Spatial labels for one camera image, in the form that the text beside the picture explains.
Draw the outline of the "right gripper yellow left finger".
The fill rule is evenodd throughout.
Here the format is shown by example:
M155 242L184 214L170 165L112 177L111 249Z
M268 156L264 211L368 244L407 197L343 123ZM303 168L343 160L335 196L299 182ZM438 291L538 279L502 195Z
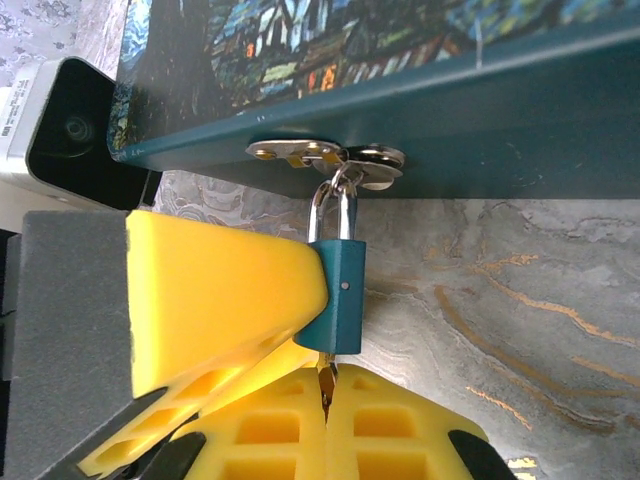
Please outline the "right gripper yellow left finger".
M180 427L143 479L324 479L316 368L298 369Z

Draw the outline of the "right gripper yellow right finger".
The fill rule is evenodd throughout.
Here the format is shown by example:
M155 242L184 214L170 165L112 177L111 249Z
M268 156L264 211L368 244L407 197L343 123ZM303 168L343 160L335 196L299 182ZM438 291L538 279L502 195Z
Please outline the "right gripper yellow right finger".
M472 420L351 364L337 367L329 479L513 479Z

